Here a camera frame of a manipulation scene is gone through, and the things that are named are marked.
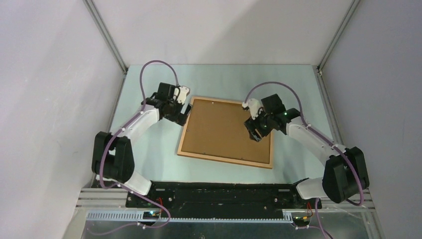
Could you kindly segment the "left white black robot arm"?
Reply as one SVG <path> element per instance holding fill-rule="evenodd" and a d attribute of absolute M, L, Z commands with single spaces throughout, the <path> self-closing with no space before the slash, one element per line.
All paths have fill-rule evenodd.
<path fill-rule="evenodd" d="M 99 132 L 95 136 L 92 172 L 124 185 L 131 193 L 138 193 L 138 201 L 145 207 L 157 202 L 152 182 L 135 171 L 133 144 L 154 124 L 167 119 L 183 126 L 192 105 L 185 104 L 190 89 L 186 86 L 160 83 L 150 97 L 144 97 L 132 117 L 114 133 Z"/>

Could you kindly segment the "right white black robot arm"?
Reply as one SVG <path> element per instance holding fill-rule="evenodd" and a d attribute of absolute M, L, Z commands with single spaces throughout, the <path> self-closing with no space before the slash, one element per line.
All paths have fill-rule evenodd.
<path fill-rule="evenodd" d="M 329 198 L 335 203 L 349 201 L 354 195 L 362 196 L 369 187 L 363 151 L 335 143 L 307 123 L 298 109 L 286 109 L 277 94 L 262 100 L 248 99 L 242 108 L 250 113 L 244 125 L 251 140 L 259 142 L 271 132 L 280 131 L 304 146 L 324 167 L 322 177 L 294 184 L 289 200 L 295 208 L 304 207 L 313 198 Z"/>

